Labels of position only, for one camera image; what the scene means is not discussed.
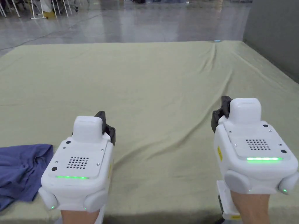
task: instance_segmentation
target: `white robotic gripper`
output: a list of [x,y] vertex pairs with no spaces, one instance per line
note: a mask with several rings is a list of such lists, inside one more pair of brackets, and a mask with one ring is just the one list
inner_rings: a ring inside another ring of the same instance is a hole
[[223,96],[211,126],[223,177],[217,188],[224,219],[241,219],[231,190],[240,194],[289,194],[293,190],[299,178],[298,160],[276,130],[261,120],[258,99]]
[[99,209],[102,223],[113,166],[115,129],[106,124],[105,112],[78,116],[71,137],[62,141],[42,175],[39,189],[48,209]]

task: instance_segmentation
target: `small blue object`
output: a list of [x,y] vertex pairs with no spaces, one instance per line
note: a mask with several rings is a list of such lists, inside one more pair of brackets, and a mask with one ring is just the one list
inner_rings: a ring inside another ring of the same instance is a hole
[[0,148],[0,211],[14,201],[33,201],[53,146],[20,145]]

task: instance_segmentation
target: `cable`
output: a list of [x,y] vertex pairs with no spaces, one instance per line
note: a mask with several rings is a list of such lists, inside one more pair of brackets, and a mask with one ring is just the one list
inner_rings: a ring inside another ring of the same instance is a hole
[[65,30],[54,31],[54,32],[48,33],[48,34],[46,34],[46,35],[43,35],[43,36],[37,37],[37,38],[35,38],[35,39],[32,39],[32,40],[28,40],[28,41],[26,41],[26,42],[23,42],[23,43],[21,43],[21,44],[18,44],[18,45],[12,46],[12,47],[6,47],[6,48],[2,48],[2,49],[0,49],[0,51],[2,51],[2,50],[7,50],[7,49],[12,49],[12,48],[15,48],[15,47],[19,47],[19,46],[22,46],[22,45],[24,45],[24,44],[26,44],[26,43],[29,43],[29,42],[31,42],[31,41],[35,41],[35,40],[38,40],[38,39],[44,38],[44,37],[46,37],[46,36],[49,36],[49,35],[51,35],[51,34],[54,34],[54,33],[59,33],[59,32],[66,31],[66,30],[68,30],[68,29],[72,28],[73,26],[77,25],[78,23],[81,23],[81,22],[87,21],[87,20],[89,20],[89,19],[93,19],[93,18],[95,18],[95,17],[97,17],[97,16],[100,16],[101,14],[102,14],[102,13],[100,13],[100,14],[98,14],[98,15],[95,15],[95,16],[93,16],[93,17],[87,18],[87,19],[82,19],[82,20],[78,21],[77,23],[75,23],[74,25],[71,25],[70,27],[66,28]]

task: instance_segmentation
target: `concrete floor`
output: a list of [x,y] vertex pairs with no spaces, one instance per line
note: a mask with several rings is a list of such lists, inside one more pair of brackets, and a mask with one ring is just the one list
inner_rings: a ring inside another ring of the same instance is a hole
[[241,40],[251,6],[229,0],[165,1],[81,0],[84,6],[69,18],[64,13],[30,20],[29,10],[21,18],[1,16],[0,56],[20,45]]

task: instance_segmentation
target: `speaker grille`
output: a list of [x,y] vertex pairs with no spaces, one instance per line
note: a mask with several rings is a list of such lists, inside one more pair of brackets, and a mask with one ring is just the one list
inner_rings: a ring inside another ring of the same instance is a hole
[[271,150],[264,139],[246,139],[250,150]]
[[74,157],[72,156],[66,168],[69,169],[85,169],[88,164],[88,157]]

